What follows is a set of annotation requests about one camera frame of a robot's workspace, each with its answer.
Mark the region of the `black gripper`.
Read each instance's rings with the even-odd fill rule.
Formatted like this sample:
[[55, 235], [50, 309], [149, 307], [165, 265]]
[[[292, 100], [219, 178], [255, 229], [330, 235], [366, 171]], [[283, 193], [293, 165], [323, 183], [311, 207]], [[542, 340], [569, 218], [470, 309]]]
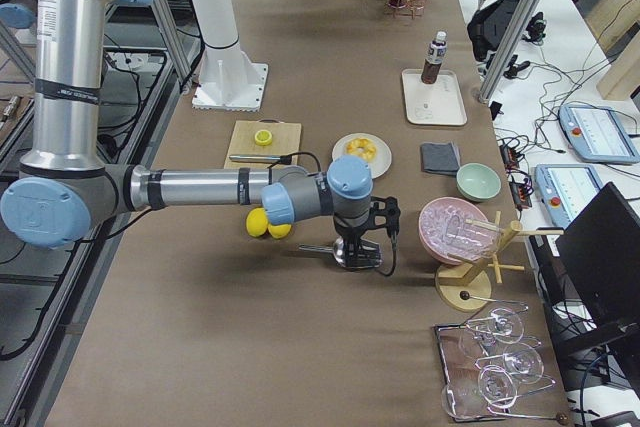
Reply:
[[381, 248], [375, 242], [362, 238], [366, 232], [364, 227], [352, 227], [337, 219], [334, 220], [334, 227], [344, 241], [344, 267], [347, 270], [361, 269], [361, 262], [365, 262], [367, 269], [377, 270], [381, 267]]

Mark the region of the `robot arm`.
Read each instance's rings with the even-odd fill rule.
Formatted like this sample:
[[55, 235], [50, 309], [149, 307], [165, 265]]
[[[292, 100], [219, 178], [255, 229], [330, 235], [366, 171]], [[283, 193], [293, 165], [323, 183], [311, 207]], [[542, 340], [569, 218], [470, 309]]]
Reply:
[[[1, 198], [6, 227], [26, 243], [55, 248], [124, 212], [172, 205], [261, 204], [273, 225], [331, 216], [336, 261], [380, 265], [364, 239], [389, 200], [372, 196], [368, 164], [345, 155], [324, 172], [265, 169], [150, 170], [106, 164], [96, 152], [107, 6], [120, 0], [37, 0], [33, 145]], [[126, 0], [149, 4], [152, 0]]]

